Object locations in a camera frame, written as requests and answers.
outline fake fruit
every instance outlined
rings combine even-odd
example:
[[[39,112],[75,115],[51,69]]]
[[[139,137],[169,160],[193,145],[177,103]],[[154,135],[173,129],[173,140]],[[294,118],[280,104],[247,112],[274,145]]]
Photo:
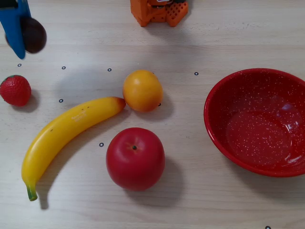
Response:
[[[153,132],[142,128],[125,129],[111,141],[106,165],[117,185],[144,191],[153,186],[163,173],[164,149]]]
[[[23,76],[12,75],[0,85],[0,95],[11,105],[24,106],[31,97],[31,86]]]
[[[162,101],[163,90],[158,78],[147,70],[137,70],[127,76],[123,96],[133,110],[149,112]]]
[[[20,19],[25,50],[29,53],[40,52],[47,42],[47,33],[44,27],[34,18],[23,17]]]
[[[82,131],[116,115],[125,105],[125,101],[117,97],[88,101],[55,118],[40,131],[22,164],[22,179],[30,201],[37,199],[36,183],[57,153]]]

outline red apple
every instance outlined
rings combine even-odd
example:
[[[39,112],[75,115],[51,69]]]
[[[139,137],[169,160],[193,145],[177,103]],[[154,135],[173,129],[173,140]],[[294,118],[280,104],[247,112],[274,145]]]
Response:
[[[125,129],[111,141],[106,165],[117,185],[144,191],[153,186],[164,171],[164,149],[153,132],[142,128]]]

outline banana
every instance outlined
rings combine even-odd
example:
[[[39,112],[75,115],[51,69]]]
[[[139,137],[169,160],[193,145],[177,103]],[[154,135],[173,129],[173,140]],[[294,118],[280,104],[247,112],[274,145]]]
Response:
[[[124,109],[124,99],[106,97],[80,104],[51,121],[36,136],[22,164],[22,179],[30,201],[37,199],[36,183],[60,150],[87,128]]]

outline bowl rim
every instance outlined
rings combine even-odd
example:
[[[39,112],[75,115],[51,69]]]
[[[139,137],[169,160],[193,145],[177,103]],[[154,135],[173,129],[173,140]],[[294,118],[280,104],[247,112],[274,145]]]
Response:
[[[260,175],[269,176],[269,177],[295,177],[295,176],[305,174],[305,168],[301,169],[301,170],[298,170],[296,172],[294,172],[294,171],[292,171],[292,172],[273,172],[273,171],[266,171],[266,170],[259,169],[259,168],[256,168],[254,166],[251,166],[251,165],[237,159],[232,154],[230,154],[222,146],[222,144],[217,140],[215,134],[212,131],[211,124],[210,124],[210,119],[209,119],[209,108],[210,108],[211,100],[212,100],[215,92],[220,88],[220,86],[224,85],[227,81],[229,81],[232,78],[235,78],[237,76],[240,76],[240,73],[254,73],[254,72],[261,72],[261,71],[268,71],[270,73],[280,74],[281,76],[284,76],[284,77],[287,77],[291,80],[294,80],[294,81],[302,84],[305,87],[305,81],[303,81],[302,79],[300,79],[300,78],[298,78],[294,75],[291,75],[291,74],[286,73],[286,72],[282,72],[280,70],[269,69],[269,68],[250,68],[250,69],[245,69],[245,70],[240,70],[240,71],[234,72],[234,73],[226,76],[222,80],[220,80],[209,92],[209,94],[208,94],[208,96],[205,100],[204,109],[203,109],[203,119],[204,119],[205,128],[208,132],[209,137],[213,141],[214,145],[218,148],[218,150],[223,155],[225,155],[228,159],[230,159],[232,162],[234,162],[235,164],[237,164],[238,166],[240,166],[244,169],[247,169],[251,172],[254,172],[254,173],[257,173],[257,174],[260,174]]]

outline wooden table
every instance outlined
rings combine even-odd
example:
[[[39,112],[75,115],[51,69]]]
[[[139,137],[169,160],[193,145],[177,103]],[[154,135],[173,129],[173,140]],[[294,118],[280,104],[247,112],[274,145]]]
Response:
[[[21,74],[33,89],[25,108],[0,103],[1,229],[305,228],[305,176],[239,168],[203,123],[207,94],[230,73],[266,67],[305,79],[304,0],[194,0],[176,28],[141,28],[127,0],[29,4],[48,34],[41,53],[19,60],[0,31],[1,79]],[[20,170],[36,134],[76,104],[122,96],[124,78],[137,69],[159,77],[161,107],[127,108],[76,137],[37,185],[39,200],[29,202]],[[160,182],[143,193],[116,186],[105,167],[112,138],[134,126],[155,132],[167,156]]]

